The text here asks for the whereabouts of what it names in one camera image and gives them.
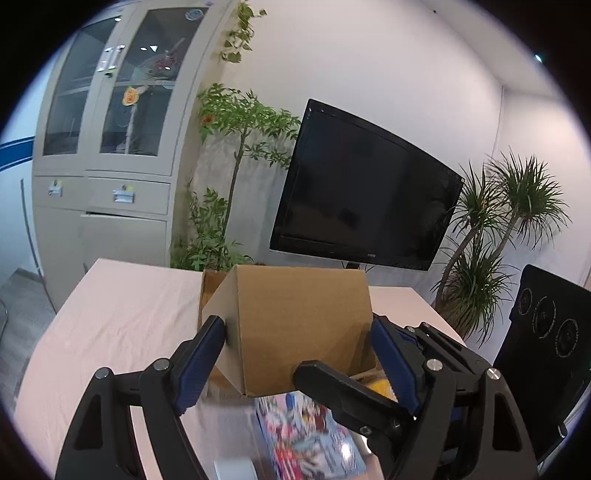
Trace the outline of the brown cardboard box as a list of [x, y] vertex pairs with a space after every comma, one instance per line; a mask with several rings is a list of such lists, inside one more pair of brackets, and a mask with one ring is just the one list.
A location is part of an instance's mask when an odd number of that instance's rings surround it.
[[202, 309], [226, 327], [214, 382], [264, 397], [294, 388], [304, 361], [355, 376], [373, 369], [370, 290], [361, 270], [237, 265]]

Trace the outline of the colourful cartoon picture book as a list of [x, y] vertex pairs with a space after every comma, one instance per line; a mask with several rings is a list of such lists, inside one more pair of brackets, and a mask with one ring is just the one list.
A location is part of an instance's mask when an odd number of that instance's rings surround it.
[[300, 391], [257, 398], [256, 416], [278, 479], [351, 479], [367, 470], [349, 430]]

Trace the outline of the yellow bottle white cap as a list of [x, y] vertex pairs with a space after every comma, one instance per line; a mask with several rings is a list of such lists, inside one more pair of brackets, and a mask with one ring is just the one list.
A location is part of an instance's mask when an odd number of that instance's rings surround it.
[[386, 378], [374, 378], [366, 386], [375, 393], [378, 393], [394, 402], [398, 401], [396, 393]]

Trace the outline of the grey glass door cabinet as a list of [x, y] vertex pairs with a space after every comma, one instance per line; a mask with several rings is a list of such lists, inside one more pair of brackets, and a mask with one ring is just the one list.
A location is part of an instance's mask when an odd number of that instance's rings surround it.
[[59, 53], [32, 164], [54, 309], [100, 258], [169, 265], [200, 150], [197, 96], [221, 76], [233, 11], [232, 1], [120, 1]]

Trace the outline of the spiky palm potted plant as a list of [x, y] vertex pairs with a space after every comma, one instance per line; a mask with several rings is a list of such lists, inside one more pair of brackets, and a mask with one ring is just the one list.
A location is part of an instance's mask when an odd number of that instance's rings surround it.
[[535, 249], [570, 223], [562, 186], [537, 156], [509, 151], [480, 169], [469, 165], [448, 237], [448, 261], [433, 287], [433, 308], [462, 339], [476, 336], [486, 343], [513, 285], [515, 267], [504, 261], [506, 247]]

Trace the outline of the black flat screen monitor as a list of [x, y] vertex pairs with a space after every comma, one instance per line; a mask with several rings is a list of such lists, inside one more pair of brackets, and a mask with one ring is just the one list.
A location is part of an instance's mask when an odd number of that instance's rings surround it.
[[270, 249], [408, 270], [430, 269], [463, 178], [407, 140], [308, 100]]

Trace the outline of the leafy green potted plant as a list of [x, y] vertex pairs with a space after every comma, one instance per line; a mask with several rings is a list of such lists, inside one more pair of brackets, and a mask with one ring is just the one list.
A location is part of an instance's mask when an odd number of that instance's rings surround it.
[[197, 94], [197, 168], [186, 184], [186, 222], [170, 250], [173, 268], [226, 272], [254, 262], [228, 235], [240, 167], [252, 160], [287, 169], [300, 130], [290, 110], [266, 105], [221, 76], [213, 73]]

